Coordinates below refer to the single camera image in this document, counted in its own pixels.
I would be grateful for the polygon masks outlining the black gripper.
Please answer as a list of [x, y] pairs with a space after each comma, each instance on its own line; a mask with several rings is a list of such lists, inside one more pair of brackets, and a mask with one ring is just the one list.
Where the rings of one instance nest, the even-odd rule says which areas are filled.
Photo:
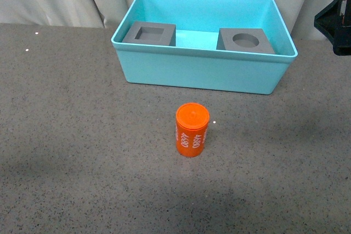
[[316, 14], [314, 27], [331, 42], [336, 55], [350, 55], [350, 0], [333, 0]]

